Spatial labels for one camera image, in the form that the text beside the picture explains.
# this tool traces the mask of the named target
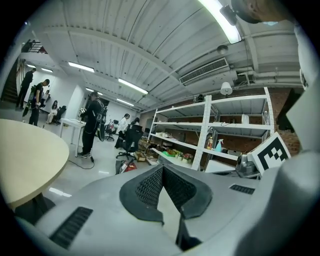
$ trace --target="vent slot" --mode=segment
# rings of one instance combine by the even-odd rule
[[[240,186],[240,185],[236,185],[236,184],[233,184],[230,187],[230,189],[238,191],[238,192],[246,193],[246,194],[249,194],[249,195],[252,195],[255,192],[254,188],[247,187],[247,186]]]
[[[227,63],[226,58],[217,59],[213,62],[210,62],[202,67],[195,69],[194,71],[191,71],[188,74],[185,74],[179,80],[183,84],[183,83],[189,82],[193,79],[196,79],[198,77],[201,77],[207,73],[210,73],[210,72],[222,69],[222,68],[226,68],[228,66],[229,65]]]
[[[68,249],[92,212],[92,209],[78,207],[50,236],[50,239],[57,245]]]

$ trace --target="black and white square marker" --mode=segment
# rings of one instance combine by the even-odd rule
[[[288,158],[286,150],[279,138],[275,138],[264,150],[258,154],[264,170],[277,167]]]

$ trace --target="ceiling lamp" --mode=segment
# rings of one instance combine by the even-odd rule
[[[118,102],[122,102],[122,103],[124,103],[124,104],[128,104],[128,105],[130,105],[130,106],[134,106],[133,104],[131,104],[131,103],[129,103],[129,102],[126,102],[126,101],[124,101],[124,100],[122,100],[122,99],[119,99],[119,98],[117,98],[116,99]]]
[[[129,86],[129,87],[131,87],[131,88],[139,91],[140,93],[148,94],[148,92],[147,92],[146,90],[141,89],[140,87],[138,87],[138,86],[136,86],[136,85],[134,85],[134,84],[132,84],[132,83],[129,83],[129,82],[127,82],[127,81],[125,81],[125,80],[123,80],[123,79],[121,79],[121,78],[119,78],[118,81],[119,81],[120,83],[126,85],[126,86]]]
[[[75,67],[75,68],[78,68],[78,69],[86,70],[86,71],[89,71],[89,72],[92,72],[92,73],[95,72],[95,70],[92,67],[89,67],[89,66],[80,65],[80,64],[77,64],[77,63],[73,63],[73,62],[69,62],[69,65],[71,67]]]
[[[228,98],[228,95],[232,94],[232,88],[230,86],[230,83],[228,82],[223,82],[221,89],[220,89],[220,93],[222,95],[225,95],[226,98]]]
[[[51,69],[46,69],[46,68],[41,68],[43,71],[47,71],[47,72],[50,72],[50,73],[53,73],[53,71]]]
[[[232,26],[227,19],[221,14],[220,9],[223,7],[218,0],[198,0],[219,23],[230,44],[241,41],[241,36],[236,26]]]

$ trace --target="floor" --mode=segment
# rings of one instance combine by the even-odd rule
[[[0,102],[0,118],[15,121],[25,120],[27,123],[30,118],[29,113],[22,118],[22,111],[16,111],[15,105],[8,102]],[[38,126],[51,131],[55,134],[59,132],[59,126],[55,124],[46,124],[47,114],[41,113]],[[64,127],[62,138],[69,145],[69,160],[82,166],[91,168],[93,163],[89,158],[75,157],[75,146],[71,145],[72,128]],[[92,156],[94,158],[94,167],[92,169],[82,169],[72,162],[68,161],[60,176],[43,192],[43,195],[52,200],[56,205],[67,200],[74,193],[79,191],[87,184],[116,174],[116,155],[123,150],[115,149],[117,135],[114,135],[115,141],[101,142],[97,137],[94,139]],[[137,168],[149,166],[147,162],[135,162]],[[163,213],[163,229],[175,241],[179,227],[180,213],[175,208],[165,189],[162,189],[159,197],[158,210]]]

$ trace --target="beige tabletop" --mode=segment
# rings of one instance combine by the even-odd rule
[[[0,119],[0,188],[10,208],[39,195],[62,172],[69,147],[54,133]]]

